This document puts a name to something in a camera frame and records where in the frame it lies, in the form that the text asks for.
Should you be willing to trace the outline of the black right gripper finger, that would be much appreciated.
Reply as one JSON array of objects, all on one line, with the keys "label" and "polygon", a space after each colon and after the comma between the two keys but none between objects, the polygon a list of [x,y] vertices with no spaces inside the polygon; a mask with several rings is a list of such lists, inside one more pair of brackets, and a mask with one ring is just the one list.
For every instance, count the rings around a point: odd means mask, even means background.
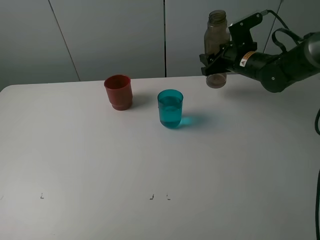
[{"label": "black right gripper finger", "polygon": [[200,54],[199,59],[202,64],[205,66],[215,66],[215,65],[223,65],[224,60],[222,59],[223,51],[219,51],[216,54]]}]

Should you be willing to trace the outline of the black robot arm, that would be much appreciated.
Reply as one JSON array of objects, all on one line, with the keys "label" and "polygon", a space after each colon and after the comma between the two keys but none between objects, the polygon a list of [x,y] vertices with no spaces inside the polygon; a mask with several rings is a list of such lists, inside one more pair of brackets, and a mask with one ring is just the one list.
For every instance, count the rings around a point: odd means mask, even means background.
[{"label": "black robot arm", "polygon": [[284,33],[297,41],[291,50],[277,40],[273,33],[273,43],[281,49],[280,54],[270,55],[257,51],[257,43],[236,46],[233,41],[220,46],[217,54],[201,54],[204,76],[234,72],[254,79],[271,93],[280,93],[292,84],[312,77],[320,72],[320,34],[310,32],[299,37],[285,28]]}]

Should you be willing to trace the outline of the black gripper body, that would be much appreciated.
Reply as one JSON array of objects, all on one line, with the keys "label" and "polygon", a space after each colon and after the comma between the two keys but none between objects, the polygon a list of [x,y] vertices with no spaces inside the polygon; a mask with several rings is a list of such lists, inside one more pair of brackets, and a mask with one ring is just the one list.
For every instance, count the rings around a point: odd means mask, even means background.
[{"label": "black gripper body", "polygon": [[240,75],[260,75],[263,69],[263,54],[256,52],[257,43],[228,42],[220,46],[217,54],[217,73],[234,72]]}]

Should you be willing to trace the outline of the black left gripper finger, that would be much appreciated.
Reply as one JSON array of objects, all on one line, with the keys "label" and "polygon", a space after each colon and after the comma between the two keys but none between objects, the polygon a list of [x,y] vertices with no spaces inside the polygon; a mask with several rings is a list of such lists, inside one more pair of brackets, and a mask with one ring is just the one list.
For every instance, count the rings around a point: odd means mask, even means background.
[{"label": "black left gripper finger", "polygon": [[215,60],[201,68],[203,76],[227,73],[226,64],[222,60]]}]

